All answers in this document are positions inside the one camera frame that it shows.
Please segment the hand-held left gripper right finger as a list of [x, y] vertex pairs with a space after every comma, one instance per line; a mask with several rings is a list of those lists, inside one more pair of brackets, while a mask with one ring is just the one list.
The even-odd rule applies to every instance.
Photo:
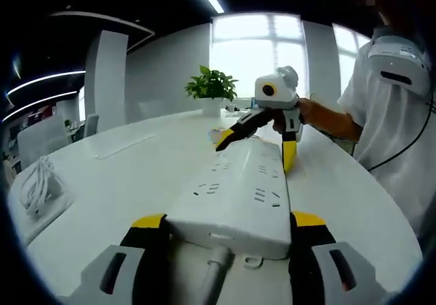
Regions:
[[375, 268], [320, 217], [291, 213], [288, 272], [293, 304], [377, 304]]

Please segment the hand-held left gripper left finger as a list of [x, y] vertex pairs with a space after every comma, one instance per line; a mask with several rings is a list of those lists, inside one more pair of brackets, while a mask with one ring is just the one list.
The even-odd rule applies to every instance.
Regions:
[[169, 304], [169, 252], [166, 215], [138, 219], [81, 272], [70, 304]]

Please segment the person's right hand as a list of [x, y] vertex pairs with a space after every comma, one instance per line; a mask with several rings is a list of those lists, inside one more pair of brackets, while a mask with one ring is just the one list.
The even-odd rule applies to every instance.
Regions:
[[299, 98], [296, 105], [305, 124], [313, 125], [324, 131], [330, 130], [334, 119], [334, 112], [331, 109], [307, 98]]

